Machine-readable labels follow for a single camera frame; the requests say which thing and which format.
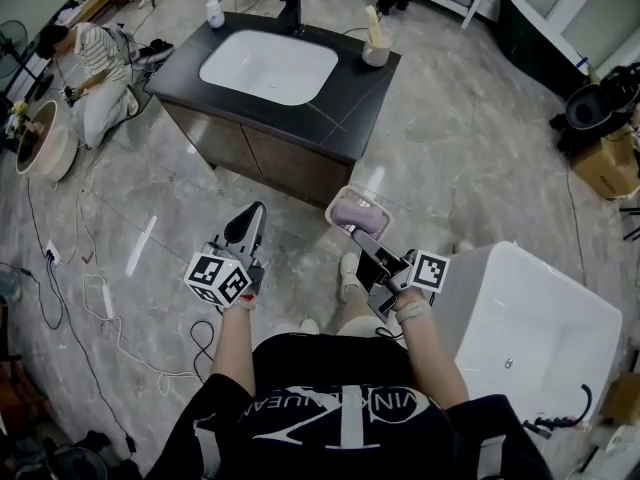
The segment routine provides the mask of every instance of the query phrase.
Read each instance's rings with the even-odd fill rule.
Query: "black t-shirt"
[[[255,398],[209,378],[148,479],[552,478],[504,396],[443,411],[386,338],[276,336],[254,368]]]

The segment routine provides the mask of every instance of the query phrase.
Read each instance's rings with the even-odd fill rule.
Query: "black countertop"
[[[205,22],[167,60],[147,86],[161,100],[247,124],[293,143],[347,162],[362,157],[380,107],[400,62],[391,53],[387,65],[372,68],[360,55],[363,42],[328,30],[305,26],[299,39],[331,48],[338,63],[310,102],[286,106],[200,79],[202,63],[239,30],[280,34],[274,18],[225,13],[216,30]]]

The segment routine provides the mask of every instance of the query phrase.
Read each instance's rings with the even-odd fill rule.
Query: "cardboard box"
[[[640,422],[640,373],[621,373],[615,380],[600,414],[616,423]]]
[[[640,186],[633,152],[633,130],[625,125],[576,156],[571,168],[605,199],[626,196]]]

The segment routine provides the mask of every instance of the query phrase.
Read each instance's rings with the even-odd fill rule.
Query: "toothbrush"
[[[382,32],[380,32],[380,22],[378,21],[378,15],[373,5],[368,5],[365,8],[367,18],[369,19],[369,35],[371,36],[371,44],[376,48],[382,48]]]

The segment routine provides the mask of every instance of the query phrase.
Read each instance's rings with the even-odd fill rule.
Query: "tub faucet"
[[[280,0],[285,3],[284,9],[278,15],[278,23],[285,34],[294,36],[302,34],[304,29],[301,21],[300,0]]]

